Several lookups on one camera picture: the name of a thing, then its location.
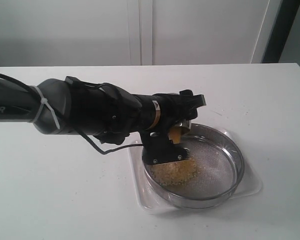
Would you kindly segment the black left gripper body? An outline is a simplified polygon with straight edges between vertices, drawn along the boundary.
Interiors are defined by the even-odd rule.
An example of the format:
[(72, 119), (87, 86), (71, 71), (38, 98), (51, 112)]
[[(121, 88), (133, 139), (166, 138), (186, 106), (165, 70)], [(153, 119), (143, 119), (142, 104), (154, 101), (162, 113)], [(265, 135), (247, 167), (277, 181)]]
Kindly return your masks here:
[(183, 106), (179, 93), (137, 94), (136, 99), (141, 104), (136, 127), (140, 138), (141, 133), (168, 135), (170, 128), (177, 123), (198, 117), (197, 109)]

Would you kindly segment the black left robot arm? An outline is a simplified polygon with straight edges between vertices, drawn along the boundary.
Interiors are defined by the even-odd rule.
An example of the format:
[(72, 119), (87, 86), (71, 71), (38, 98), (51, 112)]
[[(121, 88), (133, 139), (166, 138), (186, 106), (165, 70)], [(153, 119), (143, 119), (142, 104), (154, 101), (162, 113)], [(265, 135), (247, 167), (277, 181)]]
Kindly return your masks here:
[(182, 122), (195, 119), (206, 105), (202, 94), (132, 94), (110, 83), (90, 83), (76, 77), (47, 79), (27, 85), (0, 73), (0, 122), (27, 122), (46, 135), (79, 135), (98, 152), (101, 143), (124, 149), (131, 133), (139, 133), (145, 165), (179, 162), (190, 151), (169, 138)]

